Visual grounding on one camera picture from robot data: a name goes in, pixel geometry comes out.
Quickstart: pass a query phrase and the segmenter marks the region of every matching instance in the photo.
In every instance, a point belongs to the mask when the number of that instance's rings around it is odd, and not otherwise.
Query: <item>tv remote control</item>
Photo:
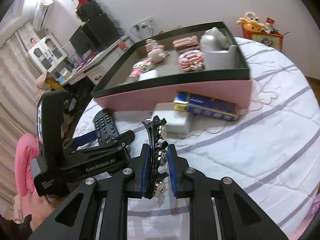
[[[119,136],[116,125],[112,119],[112,113],[108,108],[98,112],[93,122],[99,145],[107,144]]]

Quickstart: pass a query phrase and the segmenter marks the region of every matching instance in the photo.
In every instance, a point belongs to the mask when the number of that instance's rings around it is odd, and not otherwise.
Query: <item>small screen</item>
[[[42,102],[38,106],[37,110],[37,122],[38,122],[38,140],[43,144],[42,140],[42,119],[41,119],[41,107],[42,107]]]

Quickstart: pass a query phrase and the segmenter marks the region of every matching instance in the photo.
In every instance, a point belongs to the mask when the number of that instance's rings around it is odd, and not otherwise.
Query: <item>blue gripper pad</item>
[[[150,154],[150,145],[148,145],[148,152],[145,156],[143,169],[141,174],[141,194],[142,196],[145,195],[147,189],[147,181],[148,181],[148,167],[149,167],[149,154]]]
[[[172,193],[174,197],[177,197],[176,172],[174,169],[173,158],[172,158],[170,147],[168,147],[168,166],[169,166],[169,175],[170,175]]]

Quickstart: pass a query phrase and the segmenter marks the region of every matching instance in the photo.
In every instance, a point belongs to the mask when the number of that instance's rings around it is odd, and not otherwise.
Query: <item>blue packaged box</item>
[[[227,121],[239,118],[236,104],[189,92],[178,92],[173,101],[174,109],[193,114],[210,116]]]

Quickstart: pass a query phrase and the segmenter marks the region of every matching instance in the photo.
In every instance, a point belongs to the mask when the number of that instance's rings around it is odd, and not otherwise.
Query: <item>white bedsheet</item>
[[[229,176],[289,234],[307,214],[320,181],[320,111],[301,71],[282,53],[236,38],[253,79],[252,102],[236,124],[195,116],[194,135],[168,135],[178,155],[206,176]],[[74,137],[94,130],[101,107],[92,100]],[[132,129],[131,156],[140,155],[147,132],[141,122],[152,112],[117,112],[120,133]],[[129,200],[128,239],[188,239],[188,200],[175,199],[169,178],[163,197]]]

